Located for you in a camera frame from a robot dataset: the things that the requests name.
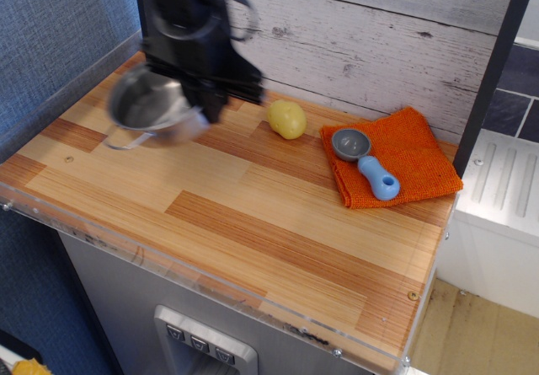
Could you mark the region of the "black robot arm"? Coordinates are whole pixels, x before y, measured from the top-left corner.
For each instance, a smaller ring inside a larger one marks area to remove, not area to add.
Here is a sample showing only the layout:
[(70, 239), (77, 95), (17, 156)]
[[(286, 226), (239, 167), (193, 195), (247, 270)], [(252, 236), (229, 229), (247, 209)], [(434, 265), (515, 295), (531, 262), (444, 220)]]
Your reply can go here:
[(153, 72), (179, 81), (210, 123), (231, 97), (261, 104), (263, 74), (235, 49), (258, 27), (248, 0), (137, 0)]

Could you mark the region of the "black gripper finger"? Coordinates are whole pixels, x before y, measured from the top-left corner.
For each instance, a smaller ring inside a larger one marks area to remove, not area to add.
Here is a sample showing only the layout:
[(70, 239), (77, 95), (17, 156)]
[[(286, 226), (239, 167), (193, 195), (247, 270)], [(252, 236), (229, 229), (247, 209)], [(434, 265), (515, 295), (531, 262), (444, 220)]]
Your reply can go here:
[(228, 103), (228, 94), (208, 80), (185, 83), (184, 96), (211, 124), (220, 120), (221, 111)]

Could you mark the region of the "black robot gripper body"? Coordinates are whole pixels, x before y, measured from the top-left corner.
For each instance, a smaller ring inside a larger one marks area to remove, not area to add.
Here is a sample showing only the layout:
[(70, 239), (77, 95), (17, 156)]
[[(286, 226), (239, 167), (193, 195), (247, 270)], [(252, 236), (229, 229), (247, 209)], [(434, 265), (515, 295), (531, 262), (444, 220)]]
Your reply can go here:
[(230, 96), (254, 104), (264, 97), (262, 72), (241, 56), (221, 32), (192, 40), (178, 40), (153, 31), (142, 49), (155, 72), (185, 83), (208, 80)]

